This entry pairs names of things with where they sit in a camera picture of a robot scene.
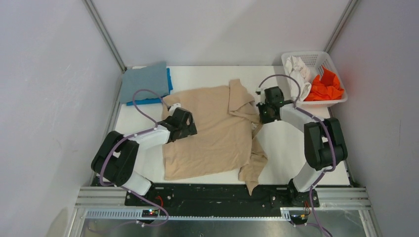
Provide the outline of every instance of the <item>beige cloth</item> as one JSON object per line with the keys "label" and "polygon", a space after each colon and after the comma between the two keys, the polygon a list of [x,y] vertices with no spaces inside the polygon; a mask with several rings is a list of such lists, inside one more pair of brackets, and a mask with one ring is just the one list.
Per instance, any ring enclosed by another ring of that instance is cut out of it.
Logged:
{"label": "beige cloth", "polygon": [[[229,86],[200,88],[165,97],[168,105],[180,103],[189,110],[198,134],[163,145],[165,179],[177,180],[241,168],[239,180],[245,181],[249,194],[267,163],[266,154],[252,136],[252,122],[259,115],[254,98],[239,79]],[[163,119],[168,111],[163,110]]]}

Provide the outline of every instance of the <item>white cloth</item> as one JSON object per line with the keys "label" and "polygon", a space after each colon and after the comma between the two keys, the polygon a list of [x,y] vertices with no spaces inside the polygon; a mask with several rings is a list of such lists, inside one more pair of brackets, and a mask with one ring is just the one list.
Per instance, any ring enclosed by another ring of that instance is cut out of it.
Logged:
{"label": "white cloth", "polygon": [[[298,85],[301,88],[301,94],[299,101],[303,101],[307,98],[311,90],[311,73],[310,69],[304,64],[303,60],[300,57],[288,57],[285,63],[285,73],[294,78]],[[295,99],[298,96],[298,86],[291,80],[288,80],[288,85],[290,86],[291,97]]]}

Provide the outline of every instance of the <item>folded cloth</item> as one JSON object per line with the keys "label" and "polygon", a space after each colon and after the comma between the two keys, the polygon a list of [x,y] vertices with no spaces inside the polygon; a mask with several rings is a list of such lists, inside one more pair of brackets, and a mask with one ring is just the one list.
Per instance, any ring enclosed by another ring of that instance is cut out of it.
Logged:
{"label": "folded cloth", "polygon": [[[285,70],[286,73],[294,78],[298,85],[301,88],[301,94],[300,94],[300,101],[303,101],[308,94],[310,93],[311,89],[311,73],[310,69],[304,64],[303,60],[300,57],[288,57],[287,61],[285,63]],[[291,91],[291,98],[295,99],[298,96],[298,86],[294,81],[291,79],[288,79],[288,84],[290,86]]]}
{"label": "folded cloth", "polygon": [[[159,96],[168,95],[169,88],[166,67],[166,62],[163,62],[145,68],[125,71],[122,76],[120,102],[123,104],[132,102],[132,96],[139,89],[154,91]],[[135,100],[153,98],[156,98],[156,95],[148,91],[143,91],[135,96]]]}
{"label": "folded cloth", "polygon": [[[169,87],[169,94],[170,94],[170,92],[173,90],[173,84],[171,83],[171,76],[170,76],[170,68],[166,68],[166,71],[168,73],[168,87]],[[154,99],[136,100],[135,103],[138,105],[149,105],[149,104],[159,104],[161,103],[161,101],[160,101],[160,98],[154,98]],[[128,102],[126,105],[131,106],[131,105],[134,105],[134,103],[131,101],[131,102]]]}
{"label": "folded cloth", "polygon": [[324,66],[323,76],[317,75],[311,85],[310,94],[305,101],[321,101],[321,100],[340,100],[344,90],[340,87],[340,81],[337,75],[327,70]]}
{"label": "folded cloth", "polygon": [[[252,138],[252,123],[259,124],[259,115],[252,105],[253,96],[240,80],[231,80],[228,86],[178,92],[166,96],[165,102],[180,103],[189,110],[198,132],[163,145],[165,179],[185,179],[243,167],[239,177],[251,194],[267,158],[256,138]],[[168,111],[163,109],[163,119],[167,116]]]}

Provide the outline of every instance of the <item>robotic arm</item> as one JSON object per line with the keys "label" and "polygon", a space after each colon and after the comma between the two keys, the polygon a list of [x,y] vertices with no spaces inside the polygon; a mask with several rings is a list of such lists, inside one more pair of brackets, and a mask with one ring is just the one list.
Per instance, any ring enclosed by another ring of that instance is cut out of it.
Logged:
{"label": "robotic arm", "polygon": [[[306,163],[288,184],[291,198],[296,199],[299,194],[308,192],[310,186],[322,172],[333,164],[331,148],[327,141],[323,142],[322,140],[326,136],[326,132],[320,122],[295,109],[291,100],[285,101],[279,87],[271,87],[256,93],[261,98],[261,102],[256,106],[259,109],[260,121],[263,124],[282,120],[304,133]],[[337,165],[348,156],[340,123],[335,118],[322,119],[322,122],[325,124],[332,140]]]}
{"label": "robotic arm", "polygon": [[[154,130],[142,134],[138,132],[139,135],[134,135],[121,143],[107,163],[103,178],[114,183],[117,187],[123,186],[140,195],[145,195],[151,187],[151,182],[134,171],[137,153],[197,134],[192,113],[182,109],[180,104],[173,105],[169,109],[169,114],[170,116],[165,120],[158,122],[158,126]],[[123,137],[116,131],[112,131],[106,136],[91,163],[92,170],[100,173],[106,156]]]}

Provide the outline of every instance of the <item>blue folded cloth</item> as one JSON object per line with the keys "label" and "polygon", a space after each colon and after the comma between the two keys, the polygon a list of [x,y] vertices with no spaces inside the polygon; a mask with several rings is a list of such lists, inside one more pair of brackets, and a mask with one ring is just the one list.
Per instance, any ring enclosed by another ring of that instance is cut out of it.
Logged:
{"label": "blue folded cloth", "polygon": [[136,100],[154,99],[169,94],[166,62],[152,66],[127,70],[122,76],[120,102],[132,101],[133,94],[139,89],[148,89],[157,94],[142,91],[135,95]]}
{"label": "blue folded cloth", "polygon": [[[170,68],[166,68],[167,71],[167,77],[168,77],[168,89],[169,89],[169,94],[170,91],[173,90],[173,85],[171,83],[171,76],[170,76]],[[135,101],[136,104],[138,105],[148,105],[148,104],[158,104],[161,103],[160,98],[153,98],[153,99],[144,99],[144,100],[136,100]],[[128,102],[126,105],[130,106],[130,105],[134,105],[134,103]]]}

